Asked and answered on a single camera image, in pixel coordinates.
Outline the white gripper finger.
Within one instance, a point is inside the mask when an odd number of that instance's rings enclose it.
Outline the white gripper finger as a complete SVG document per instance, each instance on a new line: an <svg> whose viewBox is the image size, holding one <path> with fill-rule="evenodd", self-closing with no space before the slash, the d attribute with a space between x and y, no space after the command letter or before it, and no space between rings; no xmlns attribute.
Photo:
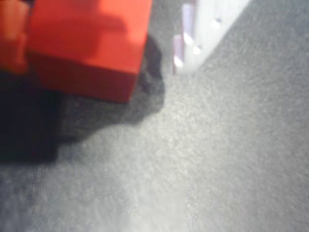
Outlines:
<svg viewBox="0 0 309 232"><path fill-rule="evenodd" d="M249 3L249 0L192 0L183 4L181 33L173 36L173 72L196 71Z"/></svg>

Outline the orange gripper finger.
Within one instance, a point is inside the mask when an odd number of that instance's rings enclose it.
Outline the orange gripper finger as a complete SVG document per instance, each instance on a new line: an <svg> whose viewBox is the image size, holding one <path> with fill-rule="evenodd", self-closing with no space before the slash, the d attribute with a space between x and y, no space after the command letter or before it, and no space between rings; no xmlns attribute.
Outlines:
<svg viewBox="0 0 309 232"><path fill-rule="evenodd" d="M22 0L0 2L0 68L14 74L28 70L27 25L30 6Z"/></svg>

